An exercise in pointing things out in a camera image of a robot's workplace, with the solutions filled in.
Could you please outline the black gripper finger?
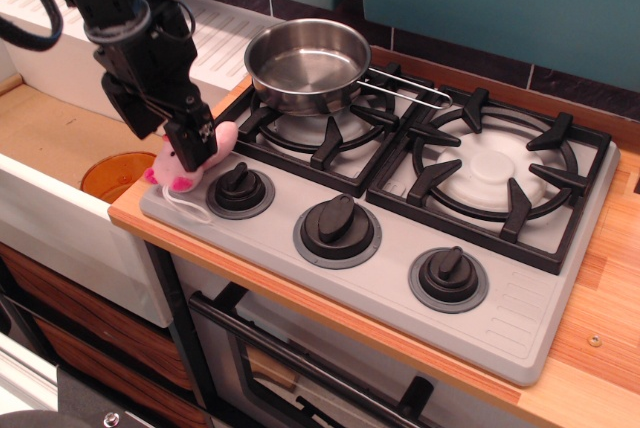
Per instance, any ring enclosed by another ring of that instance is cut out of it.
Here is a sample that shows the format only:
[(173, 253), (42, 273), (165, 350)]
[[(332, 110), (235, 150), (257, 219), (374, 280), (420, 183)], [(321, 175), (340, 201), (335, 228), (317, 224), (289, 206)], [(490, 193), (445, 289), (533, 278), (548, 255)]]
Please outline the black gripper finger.
[(129, 93), (125, 86), (108, 72), (103, 74), (101, 86), (113, 108), (139, 139), (147, 138), (165, 121), (165, 118), (153, 112), (139, 95)]
[(218, 152), (214, 118), (206, 103), (176, 112), (165, 124), (165, 133), (187, 172), (195, 172)]

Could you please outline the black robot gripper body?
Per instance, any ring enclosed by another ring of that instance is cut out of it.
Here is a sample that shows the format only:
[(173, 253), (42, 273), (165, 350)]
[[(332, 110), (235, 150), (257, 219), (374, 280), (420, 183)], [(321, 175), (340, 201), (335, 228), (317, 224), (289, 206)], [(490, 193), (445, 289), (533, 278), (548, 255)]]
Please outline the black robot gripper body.
[(190, 78), (197, 54), (195, 18), (181, 0), (133, 0), (133, 17), (108, 27), (87, 24), (95, 59), (165, 120), (205, 103)]

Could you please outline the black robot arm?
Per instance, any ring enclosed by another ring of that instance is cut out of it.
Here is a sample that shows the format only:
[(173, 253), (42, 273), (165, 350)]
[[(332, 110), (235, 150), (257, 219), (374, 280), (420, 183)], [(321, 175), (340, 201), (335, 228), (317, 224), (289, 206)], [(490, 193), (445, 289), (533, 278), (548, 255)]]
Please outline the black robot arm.
[[(84, 33), (103, 67), (102, 88), (119, 116), (140, 139), (163, 128), (182, 167), (194, 172), (218, 152), (215, 122), (190, 79), (197, 50), (195, 18), (179, 0), (64, 0), (76, 8)], [(54, 0), (40, 0), (48, 35), (1, 22), (1, 37), (35, 52), (55, 46), (63, 17)]]

